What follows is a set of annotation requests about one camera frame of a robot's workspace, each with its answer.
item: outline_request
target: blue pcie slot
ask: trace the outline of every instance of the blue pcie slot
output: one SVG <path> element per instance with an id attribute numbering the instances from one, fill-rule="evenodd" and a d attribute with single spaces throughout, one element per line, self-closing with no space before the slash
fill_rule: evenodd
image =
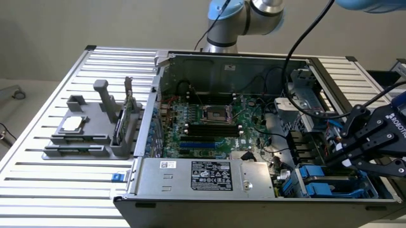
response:
<path id="1" fill-rule="evenodd" d="M 191 143 L 191 142 L 183 142 L 179 144 L 180 148 L 208 148 L 215 149 L 216 144 L 215 143 Z"/>

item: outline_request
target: white label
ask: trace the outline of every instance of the white label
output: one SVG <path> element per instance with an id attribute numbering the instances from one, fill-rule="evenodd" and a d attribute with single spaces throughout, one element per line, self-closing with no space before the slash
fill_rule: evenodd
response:
<path id="1" fill-rule="evenodd" d="M 232 71 L 235 71 L 235 65 L 232 65 L 232 64 L 224 65 L 224 70 L 232 70 Z"/>
<path id="2" fill-rule="evenodd" d="M 159 167 L 161 169 L 175 169 L 176 168 L 176 161 L 161 161 Z"/>

